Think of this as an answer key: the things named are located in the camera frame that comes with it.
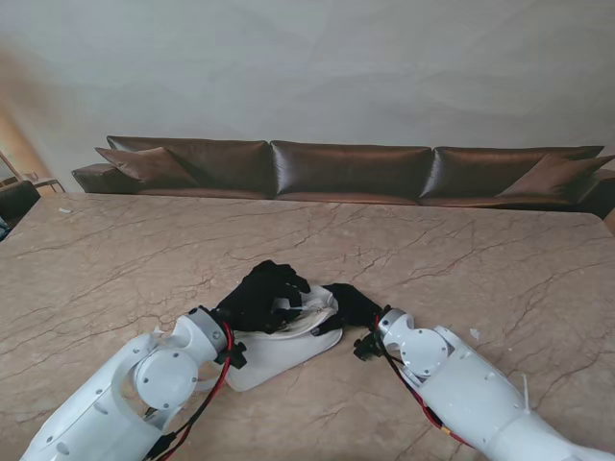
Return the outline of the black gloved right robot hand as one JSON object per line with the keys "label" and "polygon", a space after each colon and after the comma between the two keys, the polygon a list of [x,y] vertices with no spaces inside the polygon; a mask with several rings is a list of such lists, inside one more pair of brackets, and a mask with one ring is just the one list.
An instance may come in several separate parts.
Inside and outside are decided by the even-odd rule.
{"label": "black gloved right robot hand", "polygon": [[324,285],[337,302],[337,311],[310,333],[321,336],[332,330],[344,327],[368,328],[372,330],[385,309],[373,302],[349,283],[332,283]]}

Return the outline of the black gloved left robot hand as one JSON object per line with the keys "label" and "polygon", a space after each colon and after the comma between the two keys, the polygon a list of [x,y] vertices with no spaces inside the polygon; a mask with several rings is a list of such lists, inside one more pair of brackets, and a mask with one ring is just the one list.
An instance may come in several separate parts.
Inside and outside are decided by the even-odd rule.
{"label": "black gloved left robot hand", "polygon": [[271,334],[301,314],[301,295],[309,292],[289,264],[264,260],[213,311],[233,330]]}

